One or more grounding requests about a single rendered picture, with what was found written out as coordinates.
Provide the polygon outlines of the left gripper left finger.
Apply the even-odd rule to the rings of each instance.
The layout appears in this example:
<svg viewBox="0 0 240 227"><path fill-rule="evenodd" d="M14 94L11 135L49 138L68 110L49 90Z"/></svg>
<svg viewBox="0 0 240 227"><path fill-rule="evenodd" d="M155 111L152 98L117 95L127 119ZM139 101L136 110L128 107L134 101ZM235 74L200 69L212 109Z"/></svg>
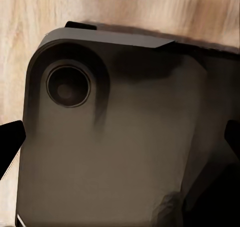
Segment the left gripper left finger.
<svg viewBox="0 0 240 227"><path fill-rule="evenodd" d="M0 125L0 180L26 139L21 120Z"/></svg>

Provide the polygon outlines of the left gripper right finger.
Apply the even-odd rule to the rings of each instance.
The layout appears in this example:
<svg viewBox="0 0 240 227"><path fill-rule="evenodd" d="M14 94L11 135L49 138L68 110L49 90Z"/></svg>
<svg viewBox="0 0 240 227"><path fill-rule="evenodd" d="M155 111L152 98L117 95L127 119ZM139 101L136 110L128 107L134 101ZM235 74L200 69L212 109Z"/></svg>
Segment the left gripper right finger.
<svg viewBox="0 0 240 227"><path fill-rule="evenodd" d="M240 160L240 122L228 120L224 138Z"/></svg>

